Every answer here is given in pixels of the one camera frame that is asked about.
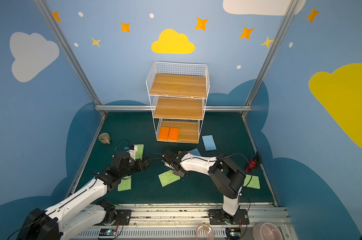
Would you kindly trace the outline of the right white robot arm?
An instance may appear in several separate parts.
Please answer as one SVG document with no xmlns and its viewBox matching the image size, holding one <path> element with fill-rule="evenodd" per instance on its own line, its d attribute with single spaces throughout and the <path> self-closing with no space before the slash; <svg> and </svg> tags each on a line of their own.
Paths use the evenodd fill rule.
<svg viewBox="0 0 362 240">
<path fill-rule="evenodd" d="M 180 177 L 190 171 L 208 175 L 223 195 L 221 214 L 232 218 L 238 213 L 240 192 L 246 174 L 228 156 L 201 157 L 189 152 L 180 152 L 176 155 L 166 150 L 162 161 L 165 166 L 173 170 L 173 174 Z"/>
</svg>

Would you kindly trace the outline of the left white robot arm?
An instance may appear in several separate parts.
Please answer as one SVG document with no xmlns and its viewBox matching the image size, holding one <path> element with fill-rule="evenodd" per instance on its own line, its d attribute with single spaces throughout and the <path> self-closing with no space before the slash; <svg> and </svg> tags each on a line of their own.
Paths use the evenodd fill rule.
<svg viewBox="0 0 362 240">
<path fill-rule="evenodd" d="M 17 239 L 69 240 L 90 226 L 111 221 L 115 217 L 113 204 L 101 201 L 90 210 L 84 208 L 117 188 L 125 177 L 147 170 L 151 161 L 150 157 L 134 159 L 129 152 L 115 154 L 107 168 L 73 195 L 45 210 L 31 211 Z"/>
</svg>

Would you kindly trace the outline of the green sponge right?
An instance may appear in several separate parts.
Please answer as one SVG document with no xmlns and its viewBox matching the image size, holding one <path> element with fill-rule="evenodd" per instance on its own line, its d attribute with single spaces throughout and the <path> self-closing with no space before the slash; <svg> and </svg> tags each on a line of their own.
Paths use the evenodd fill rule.
<svg viewBox="0 0 362 240">
<path fill-rule="evenodd" d="M 260 181 L 258 176 L 246 175 L 243 186 L 245 188 L 260 189 Z"/>
</svg>

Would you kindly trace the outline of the orange sponge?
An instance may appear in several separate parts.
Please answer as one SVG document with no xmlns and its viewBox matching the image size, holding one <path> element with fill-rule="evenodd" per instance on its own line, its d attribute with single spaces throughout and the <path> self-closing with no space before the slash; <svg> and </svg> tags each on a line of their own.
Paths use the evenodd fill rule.
<svg viewBox="0 0 362 240">
<path fill-rule="evenodd" d="M 177 142 L 179 140 L 180 128 L 170 128 L 168 141 Z"/>
<path fill-rule="evenodd" d="M 160 127 L 158 141 L 166 142 L 169 139 L 170 127 Z"/>
</svg>

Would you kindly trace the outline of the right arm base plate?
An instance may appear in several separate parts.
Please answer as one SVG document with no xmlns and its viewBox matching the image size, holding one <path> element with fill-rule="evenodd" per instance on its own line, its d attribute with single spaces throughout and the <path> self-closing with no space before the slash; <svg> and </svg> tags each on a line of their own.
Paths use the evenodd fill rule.
<svg viewBox="0 0 362 240">
<path fill-rule="evenodd" d="M 233 216 L 223 209 L 209 209 L 207 214 L 211 225 L 248 225 L 250 223 L 245 209 L 239 209 Z"/>
</svg>

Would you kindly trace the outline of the green sponge centre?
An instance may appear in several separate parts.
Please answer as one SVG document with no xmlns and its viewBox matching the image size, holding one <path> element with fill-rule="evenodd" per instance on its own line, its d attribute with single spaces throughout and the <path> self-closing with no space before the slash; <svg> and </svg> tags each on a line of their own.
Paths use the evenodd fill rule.
<svg viewBox="0 0 362 240">
<path fill-rule="evenodd" d="M 164 173 L 158 175 L 158 177 L 159 177 L 162 187 L 165 187 L 165 186 L 172 184 L 181 179 L 180 176 L 173 174 L 173 170 L 164 172 Z"/>
</svg>

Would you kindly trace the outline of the pink divided bowl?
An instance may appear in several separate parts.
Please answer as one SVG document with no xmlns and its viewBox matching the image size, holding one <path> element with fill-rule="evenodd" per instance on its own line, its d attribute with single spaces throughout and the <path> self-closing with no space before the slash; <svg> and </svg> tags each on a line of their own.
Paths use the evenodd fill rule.
<svg viewBox="0 0 362 240">
<path fill-rule="evenodd" d="M 258 223 L 252 229 L 254 240 L 283 240 L 282 233 L 272 223 Z"/>
</svg>

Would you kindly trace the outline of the green sponge upper left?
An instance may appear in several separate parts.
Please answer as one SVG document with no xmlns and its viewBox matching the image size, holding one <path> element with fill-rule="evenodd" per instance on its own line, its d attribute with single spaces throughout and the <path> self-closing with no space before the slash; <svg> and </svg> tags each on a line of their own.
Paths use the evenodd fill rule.
<svg viewBox="0 0 362 240">
<path fill-rule="evenodd" d="M 136 160 L 142 159 L 144 155 L 144 145 L 135 145 Z"/>
</svg>

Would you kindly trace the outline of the green sponge lower left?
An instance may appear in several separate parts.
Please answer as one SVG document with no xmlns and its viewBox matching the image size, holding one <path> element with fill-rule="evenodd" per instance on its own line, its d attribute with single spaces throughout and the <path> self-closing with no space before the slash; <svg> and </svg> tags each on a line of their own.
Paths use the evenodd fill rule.
<svg viewBox="0 0 362 240">
<path fill-rule="evenodd" d="M 128 191 L 132 189 L 132 177 L 123 178 L 121 183 L 118 185 L 118 191 Z"/>
</svg>

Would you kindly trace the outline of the blue sponge near shelf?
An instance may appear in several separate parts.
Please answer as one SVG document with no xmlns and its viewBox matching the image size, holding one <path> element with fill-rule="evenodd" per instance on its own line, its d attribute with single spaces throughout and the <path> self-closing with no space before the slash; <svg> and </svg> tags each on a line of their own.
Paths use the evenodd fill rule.
<svg viewBox="0 0 362 240">
<path fill-rule="evenodd" d="M 206 152 L 217 150 L 214 138 L 212 135 L 202 136 L 204 148 Z"/>
</svg>

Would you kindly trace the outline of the red small object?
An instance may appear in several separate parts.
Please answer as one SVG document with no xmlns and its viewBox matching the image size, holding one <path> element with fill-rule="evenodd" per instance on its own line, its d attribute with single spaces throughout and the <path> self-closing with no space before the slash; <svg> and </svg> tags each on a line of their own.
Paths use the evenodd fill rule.
<svg viewBox="0 0 362 240">
<path fill-rule="evenodd" d="M 262 157 L 259 152 L 256 152 L 255 157 L 249 160 L 248 164 L 245 167 L 245 171 L 250 173 L 256 170 L 262 164 Z"/>
</svg>

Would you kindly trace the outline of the blue sponge centre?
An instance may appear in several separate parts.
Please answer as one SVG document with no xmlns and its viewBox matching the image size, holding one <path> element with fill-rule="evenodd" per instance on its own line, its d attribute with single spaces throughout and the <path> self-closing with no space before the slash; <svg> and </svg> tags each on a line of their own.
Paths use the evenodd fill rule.
<svg viewBox="0 0 362 240">
<path fill-rule="evenodd" d="M 191 155 L 194 155 L 194 156 L 198 156 L 198 157 L 201 157 L 201 154 L 199 152 L 199 150 L 196 148 L 196 149 L 193 149 L 193 150 L 190 150 L 189 153 Z"/>
</svg>

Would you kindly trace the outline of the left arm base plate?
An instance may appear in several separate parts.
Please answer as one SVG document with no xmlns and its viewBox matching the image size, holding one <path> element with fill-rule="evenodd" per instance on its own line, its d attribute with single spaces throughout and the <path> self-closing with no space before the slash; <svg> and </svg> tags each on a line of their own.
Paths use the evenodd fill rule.
<svg viewBox="0 0 362 240">
<path fill-rule="evenodd" d="M 131 219 L 131 210 L 109 210 L 106 213 L 102 225 L 105 226 L 117 226 L 122 224 L 124 226 L 129 225 Z"/>
</svg>

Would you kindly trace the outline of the beige mug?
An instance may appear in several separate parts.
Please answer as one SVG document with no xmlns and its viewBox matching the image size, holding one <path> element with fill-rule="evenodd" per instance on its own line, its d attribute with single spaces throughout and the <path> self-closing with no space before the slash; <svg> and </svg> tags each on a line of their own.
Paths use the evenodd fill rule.
<svg viewBox="0 0 362 240">
<path fill-rule="evenodd" d="M 103 144 L 111 144 L 111 137 L 108 133 L 102 133 L 98 137 L 99 141 L 101 141 Z"/>
</svg>

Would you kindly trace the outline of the green sponge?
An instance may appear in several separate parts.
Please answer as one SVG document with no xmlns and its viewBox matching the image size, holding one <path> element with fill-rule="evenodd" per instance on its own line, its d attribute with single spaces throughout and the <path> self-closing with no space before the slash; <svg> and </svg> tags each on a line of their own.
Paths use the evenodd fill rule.
<svg viewBox="0 0 362 240">
<path fill-rule="evenodd" d="M 260 189 L 260 181 L 258 176 L 246 175 L 243 186 L 245 188 Z"/>
<path fill-rule="evenodd" d="M 173 174 L 173 170 L 164 172 L 164 173 L 158 175 L 158 177 L 159 177 L 162 187 L 165 187 L 165 186 L 172 184 L 181 179 L 180 176 Z"/>
<path fill-rule="evenodd" d="M 142 159 L 144 155 L 144 145 L 135 145 L 136 160 Z"/>
<path fill-rule="evenodd" d="M 123 178 L 121 183 L 118 185 L 118 191 L 128 191 L 132 189 L 132 177 Z"/>
</svg>

